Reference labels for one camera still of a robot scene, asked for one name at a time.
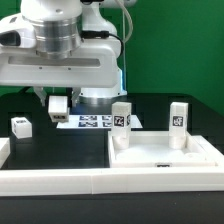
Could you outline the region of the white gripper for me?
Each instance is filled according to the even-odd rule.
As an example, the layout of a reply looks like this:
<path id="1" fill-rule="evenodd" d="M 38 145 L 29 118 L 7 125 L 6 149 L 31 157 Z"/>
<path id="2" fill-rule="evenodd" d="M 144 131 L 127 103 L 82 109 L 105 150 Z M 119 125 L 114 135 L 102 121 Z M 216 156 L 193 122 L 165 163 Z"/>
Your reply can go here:
<path id="1" fill-rule="evenodd" d="M 42 22 L 23 18 L 34 27 L 36 54 L 1 54 L 0 85 L 34 87 L 42 106 L 47 98 L 43 87 L 74 87 L 68 89 L 68 96 L 69 107 L 75 107 L 79 87 L 91 87 L 89 73 L 98 65 L 82 47 L 84 40 L 76 20 Z"/>

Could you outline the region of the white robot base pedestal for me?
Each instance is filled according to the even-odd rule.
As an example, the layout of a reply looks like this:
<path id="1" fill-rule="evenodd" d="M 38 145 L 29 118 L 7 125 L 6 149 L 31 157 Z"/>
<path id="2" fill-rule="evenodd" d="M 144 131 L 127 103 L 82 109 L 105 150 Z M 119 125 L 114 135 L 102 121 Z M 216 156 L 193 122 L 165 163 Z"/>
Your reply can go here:
<path id="1" fill-rule="evenodd" d="M 117 35 L 115 26 L 101 16 L 98 3 L 83 8 L 82 22 L 82 47 L 87 57 L 97 60 L 98 65 L 89 73 L 91 87 L 82 87 L 81 95 L 84 98 L 113 98 L 125 94 L 117 65 L 117 59 L 124 51 L 124 41 Z"/>

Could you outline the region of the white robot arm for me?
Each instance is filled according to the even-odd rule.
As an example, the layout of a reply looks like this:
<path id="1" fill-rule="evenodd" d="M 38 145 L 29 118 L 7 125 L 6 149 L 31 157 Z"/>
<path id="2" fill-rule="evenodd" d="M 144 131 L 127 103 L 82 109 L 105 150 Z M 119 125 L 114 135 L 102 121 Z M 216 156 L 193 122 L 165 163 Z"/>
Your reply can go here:
<path id="1" fill-rule="evenodd" d="M 0 86 L 65 87 L 94 101 L 126 93 L 117 59 L 128 35 L 101 16 L 137 0 L 22 0 L 20 12 L 0 20 Z"/>

